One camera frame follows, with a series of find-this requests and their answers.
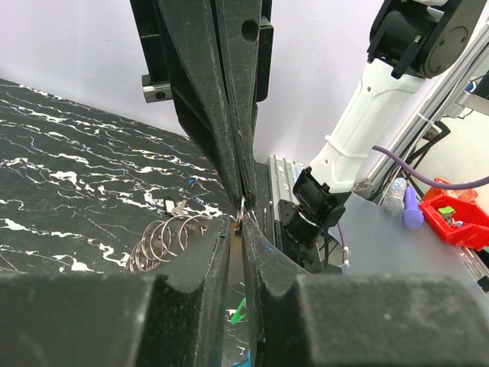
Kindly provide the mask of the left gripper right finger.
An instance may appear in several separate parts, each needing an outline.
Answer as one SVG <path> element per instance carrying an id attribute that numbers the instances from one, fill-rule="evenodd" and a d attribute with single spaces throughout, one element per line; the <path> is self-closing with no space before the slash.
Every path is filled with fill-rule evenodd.
<path id="1" fill-rule="evenodd" d="M 486 366 L 488 318 L 438 275 L 310 274 L 242 224 L 253 366 Z"/>

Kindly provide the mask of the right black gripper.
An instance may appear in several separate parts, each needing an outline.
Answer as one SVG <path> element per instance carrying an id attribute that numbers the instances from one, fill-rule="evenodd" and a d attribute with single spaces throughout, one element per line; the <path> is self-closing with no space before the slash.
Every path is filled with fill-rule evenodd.
<path id="1" fill-rule="evenodd" d="M 270 1 L 133 1 L 147 103 L 174 99 L 180 125 L 234 208 L 256 203 L 254 126 L 268 96 Z"/>

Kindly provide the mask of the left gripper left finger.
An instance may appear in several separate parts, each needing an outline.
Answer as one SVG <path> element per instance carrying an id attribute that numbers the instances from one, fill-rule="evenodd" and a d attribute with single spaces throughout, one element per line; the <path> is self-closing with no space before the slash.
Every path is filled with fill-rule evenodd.
<path id="1" fill-rule="evenodd" d="M 219 366 L 231 229 L 146 274 L 3 274 L 3 366 Z"/>

